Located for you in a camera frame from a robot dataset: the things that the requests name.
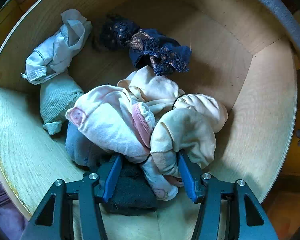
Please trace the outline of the pale green ribbed sock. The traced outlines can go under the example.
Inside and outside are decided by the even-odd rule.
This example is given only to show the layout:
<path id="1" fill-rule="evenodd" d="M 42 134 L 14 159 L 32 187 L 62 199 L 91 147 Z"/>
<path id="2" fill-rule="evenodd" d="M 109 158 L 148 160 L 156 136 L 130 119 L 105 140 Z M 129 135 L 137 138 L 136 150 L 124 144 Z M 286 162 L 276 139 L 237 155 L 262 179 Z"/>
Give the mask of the pale green ribbed sock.
<path id="1" fill-rule="evenodd" d="M 66 111 L 74 107 L 83 90 L 67 71 L 40 85 L 40 115 L 43 129 L 49 135 L 57 134 L 66 121 Z"/>

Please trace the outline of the light blue sock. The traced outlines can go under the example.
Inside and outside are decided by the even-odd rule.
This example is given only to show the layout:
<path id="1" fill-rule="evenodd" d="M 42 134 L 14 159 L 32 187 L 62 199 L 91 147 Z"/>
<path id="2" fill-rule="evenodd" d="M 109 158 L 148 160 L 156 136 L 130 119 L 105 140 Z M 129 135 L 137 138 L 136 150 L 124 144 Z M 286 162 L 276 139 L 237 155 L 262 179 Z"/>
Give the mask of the light blue sock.
<path id="1" fill-rule="evenodd" d="M 104 150 L 91 142 L 71 122 L 68 123 L 65 140 L 65 149 L 78 166 L 100 166 L 101 159 L 105 155 Z"/>

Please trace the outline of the white sheer sock bundle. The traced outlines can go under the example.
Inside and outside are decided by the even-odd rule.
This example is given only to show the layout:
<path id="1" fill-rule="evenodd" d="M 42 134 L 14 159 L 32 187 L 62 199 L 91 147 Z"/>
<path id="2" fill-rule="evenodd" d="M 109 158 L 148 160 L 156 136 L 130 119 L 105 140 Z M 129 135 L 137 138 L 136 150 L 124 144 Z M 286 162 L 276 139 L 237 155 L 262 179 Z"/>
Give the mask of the white sheer sock bundle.
<path id="1" fill-rule="evenodd" d="M 91 31 L 91 21 L 76 9 L 61 13 L 63 25 L 35 48 L 25 62 L 21 77 L 33 85 L 45 83 L 62 74 L 72 58 L 84 47 Z"/>

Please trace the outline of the cream yellow sock bundle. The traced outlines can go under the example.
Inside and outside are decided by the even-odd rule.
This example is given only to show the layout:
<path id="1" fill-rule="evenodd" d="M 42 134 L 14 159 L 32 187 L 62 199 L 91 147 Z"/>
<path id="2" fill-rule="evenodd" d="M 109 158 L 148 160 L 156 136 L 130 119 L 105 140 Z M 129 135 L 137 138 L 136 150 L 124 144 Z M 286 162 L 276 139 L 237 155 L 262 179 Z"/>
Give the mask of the cream yellow sock bundle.
<path id="1" fill-rule="evenodd" d="M 156 124 L 150 153 L 163 175 L 180 177 L 177 153 L 183 150 L 190 161 L 205 168 L 215 158 L 216 137 L 209 119 L 187 108 L 164 114 Z"/>

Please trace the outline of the white pink cartoon sock bundle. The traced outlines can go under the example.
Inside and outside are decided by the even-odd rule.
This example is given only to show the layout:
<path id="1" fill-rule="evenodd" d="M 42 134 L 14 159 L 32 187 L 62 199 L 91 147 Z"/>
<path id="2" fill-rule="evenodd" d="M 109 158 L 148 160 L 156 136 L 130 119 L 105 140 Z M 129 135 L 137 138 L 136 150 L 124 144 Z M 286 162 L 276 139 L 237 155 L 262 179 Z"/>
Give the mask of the white pink cartoon sock bundle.
<path id="1" fill-rule="evenodd" d="M 140 164 L 158 200 L 172 200 L 178 194 L 150 154 L 154 114 L 145 103 L 132 99 L 125 88 L 98 86 L 80 96 L 65 117 L 103 150 L 121 153 Z"/>

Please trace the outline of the navy lace garment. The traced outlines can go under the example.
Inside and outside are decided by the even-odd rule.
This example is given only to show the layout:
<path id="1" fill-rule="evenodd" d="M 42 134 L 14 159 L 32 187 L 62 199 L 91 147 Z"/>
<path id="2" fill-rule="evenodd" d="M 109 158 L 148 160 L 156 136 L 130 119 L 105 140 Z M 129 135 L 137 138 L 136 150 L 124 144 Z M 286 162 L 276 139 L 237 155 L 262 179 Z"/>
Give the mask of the navy lace garment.
<path id="1" fill-rule="evenodd" d="M 141 28 L 120 15 L 106 16 L 92 41 L 94 49 L 125 50 L 136 69 L 150 66 L 156 76 L 189 71 L 192 49 L 157 29 Z"/>

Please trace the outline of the dark purple puffer jacket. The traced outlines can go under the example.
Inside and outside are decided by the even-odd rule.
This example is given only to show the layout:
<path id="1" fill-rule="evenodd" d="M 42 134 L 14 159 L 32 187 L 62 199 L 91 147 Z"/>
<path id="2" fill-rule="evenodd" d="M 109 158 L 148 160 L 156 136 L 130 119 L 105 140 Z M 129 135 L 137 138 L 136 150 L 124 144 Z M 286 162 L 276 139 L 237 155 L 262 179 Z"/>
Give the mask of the dark purple puffer jacket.
<path id="1" fill-rule="evenodd" d="M 0 183 L 0 239 L 20 239 L 27 224 Z"/>

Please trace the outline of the open wooden drawer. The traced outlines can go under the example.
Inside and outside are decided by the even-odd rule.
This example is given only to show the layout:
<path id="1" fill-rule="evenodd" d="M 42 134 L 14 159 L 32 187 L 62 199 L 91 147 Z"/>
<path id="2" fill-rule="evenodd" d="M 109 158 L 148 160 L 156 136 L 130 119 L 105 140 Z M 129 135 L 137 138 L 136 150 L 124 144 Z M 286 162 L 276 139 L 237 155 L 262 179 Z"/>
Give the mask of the open wooden drawer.
<path id="1" fill-rule="evenodd" d="M 39 0 L 0 47 L 23 239 L 277 239 L 297 84 L 260 0 Z"/>

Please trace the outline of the dark grey sock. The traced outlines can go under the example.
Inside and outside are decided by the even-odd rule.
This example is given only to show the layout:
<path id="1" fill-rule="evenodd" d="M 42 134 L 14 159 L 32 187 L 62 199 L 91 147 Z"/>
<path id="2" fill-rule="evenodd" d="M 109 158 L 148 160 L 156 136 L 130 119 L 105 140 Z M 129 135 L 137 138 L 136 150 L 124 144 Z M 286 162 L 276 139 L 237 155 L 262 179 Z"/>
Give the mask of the dark grey sock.
<path id="1" fill-rule="evenodd" d="M 155 212 L 158 201 L 141 167 L 123 160 L 113 196 L 102 206 L 108 213 L 140 216 Z"/>

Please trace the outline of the peach sock bundle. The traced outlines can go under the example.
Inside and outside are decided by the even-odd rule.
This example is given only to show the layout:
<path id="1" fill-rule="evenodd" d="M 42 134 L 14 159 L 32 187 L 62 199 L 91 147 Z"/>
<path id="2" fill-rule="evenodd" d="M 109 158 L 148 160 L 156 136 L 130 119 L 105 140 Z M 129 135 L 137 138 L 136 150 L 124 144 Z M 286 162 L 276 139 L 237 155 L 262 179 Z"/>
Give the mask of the peach sock bundle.
<path id="1" fill-rule="evenodd" d="M 125 88 L 133 99 L 144 102 L 156 118 L 173 109 L 192 109 L 208 118 L 215 133 L 228 119 L 226 107 L 221 102 L 204 94 L 186 94 L 174 81 L 156 76 L 150 66 L 130 73 L 117 83 L 117 87 Z"/>

